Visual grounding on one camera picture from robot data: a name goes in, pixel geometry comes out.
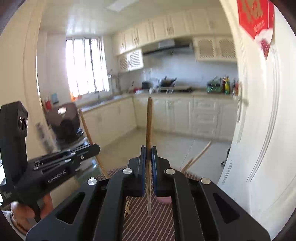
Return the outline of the person's left hand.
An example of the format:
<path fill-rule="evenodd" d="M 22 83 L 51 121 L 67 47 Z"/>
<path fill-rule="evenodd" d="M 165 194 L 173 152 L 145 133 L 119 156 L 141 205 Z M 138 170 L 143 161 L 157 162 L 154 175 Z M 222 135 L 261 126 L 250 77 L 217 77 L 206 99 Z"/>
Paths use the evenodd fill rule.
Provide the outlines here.
<path fill-rule="evenodd" d="M 40 218 L 45 218 L 53 210 L 52 197 L 48 193 L 43 197 L 44 205 L 40 211 Z M 11 204 L 11 221 L 13 225 L 22 233 L 27 231 L 33 226 L 29 223 L 29 219 L 35 219 L 33 209 L 24 204 L 15 201 Z"/>

